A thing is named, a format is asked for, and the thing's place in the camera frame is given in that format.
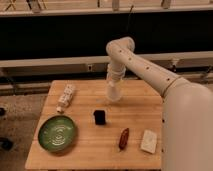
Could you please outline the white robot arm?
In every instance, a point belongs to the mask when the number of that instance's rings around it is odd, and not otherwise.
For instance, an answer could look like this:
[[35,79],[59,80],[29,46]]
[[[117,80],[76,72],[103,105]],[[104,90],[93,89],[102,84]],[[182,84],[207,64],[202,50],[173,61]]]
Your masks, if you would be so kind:
[[126,69],[163,99],[162,171],[213,171],[213,91],[134,53],[130,37],[109,42],[107,77],[119,81]]

